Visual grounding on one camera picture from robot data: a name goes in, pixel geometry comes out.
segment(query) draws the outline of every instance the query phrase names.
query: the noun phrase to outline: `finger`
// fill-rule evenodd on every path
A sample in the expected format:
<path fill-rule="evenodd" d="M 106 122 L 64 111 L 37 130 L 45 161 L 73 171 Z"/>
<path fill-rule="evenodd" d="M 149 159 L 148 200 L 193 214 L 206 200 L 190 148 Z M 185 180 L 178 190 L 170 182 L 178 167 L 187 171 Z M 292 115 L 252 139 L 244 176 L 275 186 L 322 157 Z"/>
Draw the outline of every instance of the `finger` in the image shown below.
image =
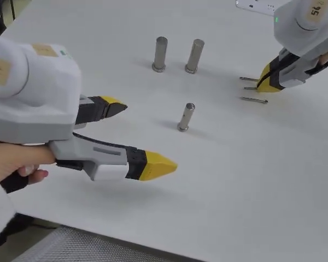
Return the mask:
<path fill-rule="evenodd" d="M 17 146 L 16 147 L 21 165 L 53 164 L 55 156 L 45 145 L 39 146 Z"/>
<path fill-rule="evenodd" d="M 28 184 L 35 184 L 41 182 L 44 180 L 44 178 L 48 176 L 48 174 L 49 173 L 46 170 L 39 169 L 28 177 Z"/>
<path fill-rule="evenodd" d="M 21 176 L 29 176 L 39 168 L 39 165 L 26 165 L 18 168 L 17 172 Z"/>

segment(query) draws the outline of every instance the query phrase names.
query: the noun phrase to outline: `metal cylinder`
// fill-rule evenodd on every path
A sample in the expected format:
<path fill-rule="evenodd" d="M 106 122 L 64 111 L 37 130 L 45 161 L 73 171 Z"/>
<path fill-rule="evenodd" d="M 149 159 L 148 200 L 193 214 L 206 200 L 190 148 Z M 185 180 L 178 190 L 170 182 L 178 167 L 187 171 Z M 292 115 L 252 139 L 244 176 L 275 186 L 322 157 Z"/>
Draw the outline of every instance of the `metal cylinder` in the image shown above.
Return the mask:
<path fill-rule="evenodd" d="M 157 38 L 152 69 L 158 73 L 161 73 L 165 70 L 165 55 L 167 46 L 168 39 L 166 39 L 165 37 Z"/>
<path fill-rule="evenodd" d="M 188 124 L 191 120 L 193 112 L 195 111 L 196 106 L 193 103 L 187 103 L 184 114 L 182 115 L 181 121 L 177 125 L 177 129 L 180 132 L 185 132 L 188 129 Z"/>
<path fill-rule="evenodd" d="M 193 41 L 193 46 L 190 54 L 190 58 L 188 59 L 188 63 L 185 66 L 185 71 L 189 74 L 195 74 L 198 69 L 198 62 L 201 58 L 201 54 L 204 47 L 204 41 L 200 39 L 195 39 Z"/>

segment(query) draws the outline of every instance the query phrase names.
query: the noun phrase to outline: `yellow tip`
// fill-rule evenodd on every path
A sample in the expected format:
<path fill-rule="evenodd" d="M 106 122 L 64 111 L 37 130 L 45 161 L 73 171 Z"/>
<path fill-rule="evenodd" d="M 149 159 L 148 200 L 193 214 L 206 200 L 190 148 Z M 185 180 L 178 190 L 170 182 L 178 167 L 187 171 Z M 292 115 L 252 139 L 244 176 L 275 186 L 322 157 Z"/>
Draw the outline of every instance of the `yellow tip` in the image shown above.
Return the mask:
<path fill-rule="evenodd" d="M 139 180 L 152 180 L 176 171 L 177 164 L 162 155 L 146 151 L 147 164 Z"/>
<path fill-rule="evenodd" d="M 124 103 L 122 103 L 121 101 L 119 101 L 119 100 L 117 100 L 117 99 L 115 99 L 113 97 L 104 97 L 104 96 L 101 96 L 101 98 L 103 100 L 105 100 L 108 104 L 118 103 L 118 104 L 123 104 L 124 105 Z"/>

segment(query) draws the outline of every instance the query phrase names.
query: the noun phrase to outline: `metal pin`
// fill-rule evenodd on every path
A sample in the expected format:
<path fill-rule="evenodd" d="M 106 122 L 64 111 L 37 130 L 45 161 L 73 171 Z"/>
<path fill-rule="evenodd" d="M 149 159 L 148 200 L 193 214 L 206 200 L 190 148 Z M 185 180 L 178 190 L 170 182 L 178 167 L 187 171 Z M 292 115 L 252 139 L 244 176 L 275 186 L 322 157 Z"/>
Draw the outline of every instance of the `metal pin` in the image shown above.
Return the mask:
<path fill-rule="evenodd" d="M 152 69 L 158 73 L 165 70 L 165 55 L 168 46 L 168 39 L 165 37 L 158 37 L 155 45 L 155 56 L 152 64 Z"/>
<path fill-rule="evenodd" d="M 181 121 L 177 125 L 177 129 L 180 132 L 185 132 L 188 129 L 188 124 L 191 120 L 191 117 L 193 115 L 193 112 L 195 111 L 196 106 L 193 103 L 187 103 L 184 114 L 181 118 Z"/>
<path fill-rule="evenodd" d="M 244 80 L 244 81 L 251 81 L 251 82 L 258 82 L 258 79 L 255 78 L 244 78 L 244 77 L 240 77 L 239 79 Z"/>
<path fill-rule="evenodd" d="M 249 97 L 240 97 L 240 99 L 245 100 L 245 101 L 257 102 L 257 103 L 261 103 L 261 104 L 267 104 L 268 103 L 267 100 L 261 100 L 261 99 L 255 99 L 255 98 L 249 98 Z"/>
<path fill-rule="evenodd" d="M 198 69 L 198 62 L 201 58 L 201 54 L 204 47 L 204 41 L 200 39 L 195 39 L 193 41 L 192 50 L 188 63 L 185 66 L 185 71 L 189 74 L 195 74 Z"/>
<path fill-rule="evenodd" d="M 257 87 L 244 87 L 244 90 L 257 90 Z"/>

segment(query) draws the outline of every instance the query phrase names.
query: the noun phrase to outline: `table surface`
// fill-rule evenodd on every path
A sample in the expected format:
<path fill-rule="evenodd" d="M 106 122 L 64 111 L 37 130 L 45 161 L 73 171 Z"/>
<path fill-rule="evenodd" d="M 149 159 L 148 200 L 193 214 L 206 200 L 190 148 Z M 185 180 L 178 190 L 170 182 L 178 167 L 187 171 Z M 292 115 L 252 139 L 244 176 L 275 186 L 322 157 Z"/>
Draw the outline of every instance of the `table surface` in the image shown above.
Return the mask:
<path fill-rule="evenodd" d="M 84 94 L 129 108 L 80 132 L 157 151 L 178 170 L 94 183 L 50 167 L 11 198 L 23 214 L 205 261 L 328 261 L 328 69 L 276 94 L 242 90 L 280 50 L 272 18 L 233 0 L 34 0 L 4 36 L 67 47 Z M 151 70 L 168 38 L 165 73 Z M 184 71 L 203 39 L 198 73 Z M 268 99 L 268 105 L 240 95 Z M 188 102 L 186 133 L 176 123 Z"/>

